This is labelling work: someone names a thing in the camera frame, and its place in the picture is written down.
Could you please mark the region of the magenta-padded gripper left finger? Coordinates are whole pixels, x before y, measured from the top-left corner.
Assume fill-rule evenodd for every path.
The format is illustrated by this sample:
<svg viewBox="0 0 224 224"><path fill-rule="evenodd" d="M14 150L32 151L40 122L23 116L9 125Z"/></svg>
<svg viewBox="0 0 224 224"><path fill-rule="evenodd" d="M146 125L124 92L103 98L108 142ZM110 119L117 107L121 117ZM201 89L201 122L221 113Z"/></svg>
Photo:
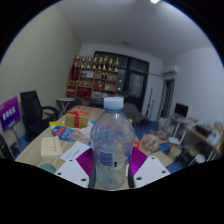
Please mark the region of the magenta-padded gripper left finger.
<svg viewBox="0 0 224 224"><path fill-rule="evenodd" d="M56 171L55 175L78 186L94 189L96 173L92 149L89 148L77 158L66 161Z"/></svg>

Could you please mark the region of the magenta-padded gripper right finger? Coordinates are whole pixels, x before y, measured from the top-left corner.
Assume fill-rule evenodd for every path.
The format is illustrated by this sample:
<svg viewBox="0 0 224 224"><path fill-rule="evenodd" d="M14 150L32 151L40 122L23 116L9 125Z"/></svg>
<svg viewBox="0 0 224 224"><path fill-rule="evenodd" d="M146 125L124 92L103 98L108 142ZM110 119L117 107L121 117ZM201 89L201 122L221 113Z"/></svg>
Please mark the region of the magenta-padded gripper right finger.
<svg viewBox="0 0 224 224"><path fill-rule="evenodd" d="M131 188L141 188L169 174L156 156L147 156L136 147L132 149L128 173Z"/></svg>

